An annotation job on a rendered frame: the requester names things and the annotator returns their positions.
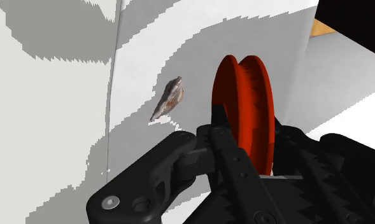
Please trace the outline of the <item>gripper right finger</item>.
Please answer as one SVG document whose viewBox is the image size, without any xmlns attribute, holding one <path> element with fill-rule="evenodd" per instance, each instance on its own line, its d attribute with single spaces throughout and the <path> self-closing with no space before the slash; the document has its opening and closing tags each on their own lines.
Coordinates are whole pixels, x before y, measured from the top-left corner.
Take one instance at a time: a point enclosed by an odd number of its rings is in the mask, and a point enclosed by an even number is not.
<svg viewBox="0 0 375 224">
<path fill-rule="evenodd" d="M 297 195 L 279 199 L 286 224 L 375 224 L 375 150 L 340 134 L 316 141 L 275 123 L 273 173 Z"/>
</svg>

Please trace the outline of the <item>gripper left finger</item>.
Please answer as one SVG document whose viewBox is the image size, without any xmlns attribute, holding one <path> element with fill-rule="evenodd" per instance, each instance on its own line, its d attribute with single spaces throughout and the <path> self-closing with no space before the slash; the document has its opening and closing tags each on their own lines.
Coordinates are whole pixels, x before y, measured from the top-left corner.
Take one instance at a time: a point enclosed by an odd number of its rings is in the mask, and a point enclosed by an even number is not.
<svg viewBox="0 0 375 224">
<path fill-rule="evenodd" d="M 202 174 L 211 193 L 184 224 L 227 224 L 215 216 L 223 193 L 236 208 L 236 224 L 287 224 L 229 127 L 224 107 L 214 105 L 202 136 L 168 135 L 89 198 L 89 224 L 162 224 L 164 211 Z"/>
</svg>

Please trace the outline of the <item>red bowl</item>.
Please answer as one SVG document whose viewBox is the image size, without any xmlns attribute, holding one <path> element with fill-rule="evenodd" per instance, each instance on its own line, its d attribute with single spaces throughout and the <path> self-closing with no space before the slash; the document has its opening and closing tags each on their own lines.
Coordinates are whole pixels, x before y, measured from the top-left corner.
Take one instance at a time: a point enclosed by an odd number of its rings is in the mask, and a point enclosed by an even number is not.
<svg viewBox="0 0 375 224">
<path fill-rule="evenodd" d="M 240 62 L 226 55 L 218 66 L 212 105 L 222 105 L 237 145 L 257 172 L 270 175 L 274 156 L 275 116 L 271 83 L 264 63 L 249 55 Z"/>
</svg>

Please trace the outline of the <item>grey rough stone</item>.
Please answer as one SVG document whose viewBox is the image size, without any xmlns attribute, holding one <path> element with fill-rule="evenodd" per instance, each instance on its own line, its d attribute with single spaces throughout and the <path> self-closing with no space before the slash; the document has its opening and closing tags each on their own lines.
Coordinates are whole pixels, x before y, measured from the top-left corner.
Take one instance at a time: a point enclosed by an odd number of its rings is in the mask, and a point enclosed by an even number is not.
<svg viewBox="0 0 375 224">
<path fill-rule="evenodd" d="M 172 111 L 181 102 L 183 93 L 184 90 L 181 76 L 169 81 L 160 101 L 153 111 L 150 121 L 154 122 L 156 119 Z"/>
</svg>

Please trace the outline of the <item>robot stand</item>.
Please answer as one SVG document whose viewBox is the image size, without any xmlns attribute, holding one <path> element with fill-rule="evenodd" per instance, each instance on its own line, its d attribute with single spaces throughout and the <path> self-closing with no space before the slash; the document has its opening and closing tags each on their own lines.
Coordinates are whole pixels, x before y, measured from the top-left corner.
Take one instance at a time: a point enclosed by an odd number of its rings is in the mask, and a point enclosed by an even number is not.
<svg viewBox="0 0 375 224">
<path fill-rule="evenodd" d="M 315 18 L 375 53 L 375 0 L 318 0 Z"/>
</svg>

